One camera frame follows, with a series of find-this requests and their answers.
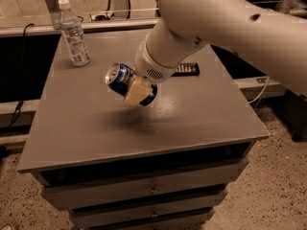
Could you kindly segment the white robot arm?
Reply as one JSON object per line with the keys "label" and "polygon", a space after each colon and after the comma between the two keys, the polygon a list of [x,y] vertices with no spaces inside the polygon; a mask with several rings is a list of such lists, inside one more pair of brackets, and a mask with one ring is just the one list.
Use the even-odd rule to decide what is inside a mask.
{"label": "white robot arm", "polygon": [[235,53],[307,98],[307,21],[265,10],[246,0],[158,0],[160,18],[137,49],[133,81],[124,103],[138,105],[152,82],[207,44]]}

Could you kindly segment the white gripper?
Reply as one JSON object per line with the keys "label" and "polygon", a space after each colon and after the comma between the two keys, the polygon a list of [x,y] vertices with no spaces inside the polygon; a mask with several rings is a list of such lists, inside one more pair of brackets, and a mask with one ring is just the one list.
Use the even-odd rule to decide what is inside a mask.
{"label": "white gripper", "polygon": [[176,71],[175,67],[169,68],[155,62],[148,52],[145,41],[142,41],[139,45],[134,63],[135,71],[140,77],[132,77],[128,92],[124,98],[124,103],[128,105],[140,104],[152,93],[152,82],[162,83]]}

